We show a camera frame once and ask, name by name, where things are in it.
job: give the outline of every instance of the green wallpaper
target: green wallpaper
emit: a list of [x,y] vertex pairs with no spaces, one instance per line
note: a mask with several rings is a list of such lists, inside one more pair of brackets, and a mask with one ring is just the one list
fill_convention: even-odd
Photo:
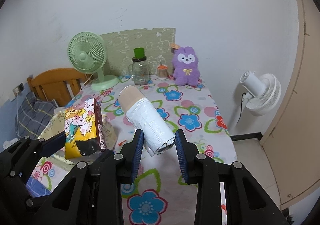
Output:
[[133,49],[145,48],[145,55],[149,63],[150,74],[156,74],[156,68],[161,62],[169,67],[172,74],[171,43],[175,42],[175,28],[134,29],[103,34],[107,48],[107,61],[104,65],[104,74],[116,76],[129,73],[128,67],[134,57]]

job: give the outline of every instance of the plastic roll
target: plastic roll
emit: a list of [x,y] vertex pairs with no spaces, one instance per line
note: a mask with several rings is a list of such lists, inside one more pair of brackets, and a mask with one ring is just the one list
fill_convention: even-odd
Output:
[[266,85],[252,72],[246,71],[240,78],[240,83],[256,98],[263,94]]
[[127,119],[142,129],[148,153],[161,154],[174,145],[175,135],[151,102],[134,86],[124,88],[118,98]]

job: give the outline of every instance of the green fan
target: green fan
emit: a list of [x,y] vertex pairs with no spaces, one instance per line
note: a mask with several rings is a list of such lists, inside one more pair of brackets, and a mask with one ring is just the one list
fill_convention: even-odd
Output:
[[107,60],[107,50],[101,36],[90,32],[75,35],[68,45],[68,58],[75,69],[88,74],[97,72],[91,88],[103,91],[115,86],[119,79],[114,75],[104,75],[103,66]]

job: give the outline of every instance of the beige door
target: beige door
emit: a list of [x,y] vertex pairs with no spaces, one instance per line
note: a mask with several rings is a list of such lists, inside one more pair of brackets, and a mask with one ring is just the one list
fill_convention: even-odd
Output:
[[304,49],[302,46],[298,78],[282,116],[262,142],[278,185],[281,209],[320,184],[320,12],[312,0],[302,0],[302,5],[305,34],[299,40]]

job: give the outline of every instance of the small jar with orange lid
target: small jar with orange lid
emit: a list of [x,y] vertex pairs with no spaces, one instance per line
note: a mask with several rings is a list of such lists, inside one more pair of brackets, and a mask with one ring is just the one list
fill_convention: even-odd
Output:
[[158,78],[159,80],[166,80],[168,77],[168,67],[164,64],[160,64],[157,67]]

